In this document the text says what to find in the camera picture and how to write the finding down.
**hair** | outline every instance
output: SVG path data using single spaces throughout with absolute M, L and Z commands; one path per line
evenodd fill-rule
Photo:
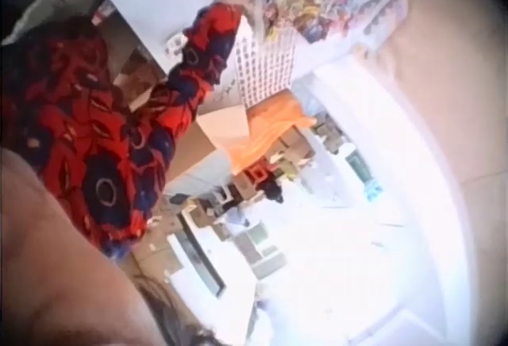
M 162 283 L 146 275 L 134 276 L 134 283 L 152 312 L 167 346 L 226 346 L 210 330 L 183 321 Z

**orange bag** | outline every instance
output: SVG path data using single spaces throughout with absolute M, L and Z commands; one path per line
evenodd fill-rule
M 247 110 L 250 136 L 239 144 L 228 146 L 233 175 L 242 172 L 265 155 L 279 137 L 293 125 L 309 128 L 316 123 L 307 117 L 289 90 L 282 90 Z

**red floral shirt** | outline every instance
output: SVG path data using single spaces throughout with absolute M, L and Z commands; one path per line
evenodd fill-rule
M 33 167 L 108 256 L 143 236 L 175 144 L 218 84 L 240 19 L 236 6 L 202 10 L 185 31 L 183 62 L 135 113 L 111 83 L 105 43 L 85 18 L 40 26 L 2 48 L 2 147 Z

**skin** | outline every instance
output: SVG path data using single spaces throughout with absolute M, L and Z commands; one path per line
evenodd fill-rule
M 77 232 L 30 166 L 5 149 L 1 204 L 2 343 L 164 344 L 127 276 Z

